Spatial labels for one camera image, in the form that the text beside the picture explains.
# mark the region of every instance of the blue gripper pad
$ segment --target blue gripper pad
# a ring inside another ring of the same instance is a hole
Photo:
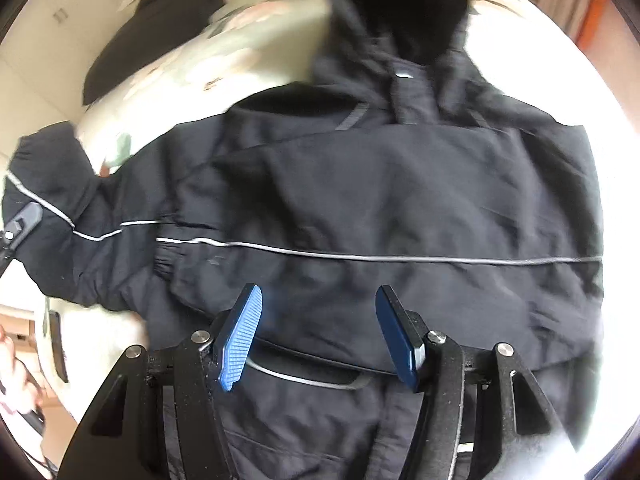
[[[394,290],[382,285],[376,293],[376,316],[400,380],[415,391],[425,347]]]
[[[226,340],[221,342],[222,369],[218,376],[218,382],[226,392],[231,391],[234,383],[242,375],[244,362],[249,354],[251,343],[254,341],[261,313],[262,291],[260,287],[253,283],[245,285],[219,335],[224,338],[228,334]]]

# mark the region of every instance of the reflective stripe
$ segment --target reflective stripe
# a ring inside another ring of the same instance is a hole
[[[60,211],[60,209],[58,209],[52,203],[47,202],[42,197],[36,195],[33,191],[24,187],[24,184],[20,182],[20,179],[18,179],[18,177],[16,177],[11,171],[6,172],[6,177],[14,184],[14,186],[18,189],[18,191],[20,191],[23,195],[28,196],[32,200],[35,200],[41,206],[51,211],[54,215],[58,216],[59,218],[62,218],[66,223],[68,223],[71,227],[74,228],[73,234],[81,238],[84,238],[85,240],[91,240],[93,242],[101,242],[105,238],[112,237],[113,235],[117,235],[122,232],[122,229],[116,229],[115,231],[111,231],[110,233],[103,234],[101,236],[96,237],[96,236],[91,236],[91,235],[81,233],[80,231],[76,231],[75,230],[76,226],[71,221],[71,218],[65,215],[62,211]],[[130,226],[130,225],[146,225],[146,224],[159,224],[159,223],[160,223],[159,220],[130,220],[127,222],[121,222],[120,226],[123,227],[123,226]]]
[[[353,383],[349,384],[335,384],[335,383],[323,383],[320,381],[312,381],[311,379],[304,379],[302,377],[294,377],[291,375],[281,374],[279,372],[274,372],[273,370],[269,370],[263,366],[260,366],[258,363],[255,363],[251,360],[250,357],[247,357],[245,363],[253,368],[254,370],[258,370],[263,374],[267,374],[273,377],[277,377],[279,379],[284,379],[286,381],[291,381],[293,383],[306,384],[308,386],[317,386],[318,388],[329,388],[331,390],[359,390],[363,388],[367,384],[371,382],[371,374],[360,374],[356,377]]]
[[[60,211],[60,209],[58,209],[53,204],[50,204],[49,202],[47,202],[43,198],[37,196],[34,192],[29,191],[27,188],[25,188],[22,185],[22,183],[20,182],[20,180],[18,179],[18,177],[16,177],[11,171],[7,171],[6,172],[6,177],[14,184],[15,187],[18,188],[18,191],[20,191],[23,195],[28,196],[32,200],[35,200],[37,203],[39,203],[41,206],[43,206],[43,208],[48,209],[54,215],[59,216],[60,218],[62,218],[71,227],[76,227],[74,225],[74,223],[71,221],[71,218],[69,218],[62,211]]]
[[[458,453],[473,453],[474,443],[465,442],[464,444],[458,444]]]
[[[356,107],[351,111],[351,113],[343,120],[340,124],[338,124],[335,129],[336,130],[348,130],[353,127],[355,123],[357,123],[365,113],[369,110],[368,103],[358,103]]]
[[[246,247],[270,253],[289,254],[290,256],[306,256],[308,258],[324,258],[327,260],[351,260],[356,262],[387,262],[387,263],[424,263],[424,264],[467,264],[493,266],[536,266],[548,264],[577,264],[599,262],[602,256],[550,256],[548,258],[528,258],[526,260],[497,260],[493,258],[455,258],[448,256],[363,256],[360,254],[314,253],[309,251],[295,251],[280,247],[252,244],[250,242],[220,242],[213,238],[192,238],[191,240],[176,240],[174,238],[156,238],[158,242],[170,244],[207,244],[214,247]]]

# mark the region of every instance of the bolt head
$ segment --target bolt head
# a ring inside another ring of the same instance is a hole
[[[444,344],[444,342],[447,340],[447,336],[445,336],[439,330],[429,330],[427,339],[436,345],[441,345]]]
[[[211,336],[209,332],[207,332],[206,330],[198,330],[197,332],[191,334],[191,340],[197,344],[206,343],[210,337]]]
[[[509,343],[498,343],[498,352],[505,357],[511,357],[513,355],[513,346]]]
[[[136,357],[140,357],[140,354],[142,354],[142,347],[139,345],[133,345],[127,348],[124,353],[129,359],[135,359]]]

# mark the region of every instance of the white wall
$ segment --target white wall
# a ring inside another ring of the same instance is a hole
[[[584,54],[640,133],[640,44],[611,1],[607,2],[596,35]]]
[[[79,121],[84,76],[129,18],[120,2],[27,2],[0,44],[0,155],[43,126]]]

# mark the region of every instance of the black jacket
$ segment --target black jacket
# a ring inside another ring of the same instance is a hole
[[[4,218],[27,200],[48,211],[18,259],[49,296],[139,312],[155,347],[202,328],[255,282],[264,297],[258,338],[382,372],[393,367],[374,294],[389,283],[407,308],[460,344],[511,342],[541,370],[576,433],[586,408],[572,396],[592,370],[574,368],[598,342],[602,300],[600,200],[584,129],[482,78],[463,51],[467,0],[332,5],[315,84],[271,89],[221,116],[180,124],[113,176],[94,175],[68,124],[23,138]],[[359,431],[347,438],[337,414],[328,427],[319,422],[325,401],[303,403],[313,416],[296,412],[279,405],[293,390],[267,400],[252,381],[277,380],[245,374],[242,394],[225,402],[244,402],[229,411],[229,431],[235,449],[251,448],[238,452],[242,470],[264,475],[248,478],[288,478],[264,469],[283,449],[340,458],[344,471],[367,468],[356,459],[371,455],[371,435],[391,409],[388,380],[370,386],[376,393],[342,392],[352,395],[342,414]],[[297,414],[277,422],[287,410]],[[411,425],[392,420],[391,433],[410,438]],[[291,429],[306,425],[315,433]],[[406,453],[399,442],[386,458]],[[274,451],[256,458],[265,449]],[[394,471],[386,469],[389,478]]]

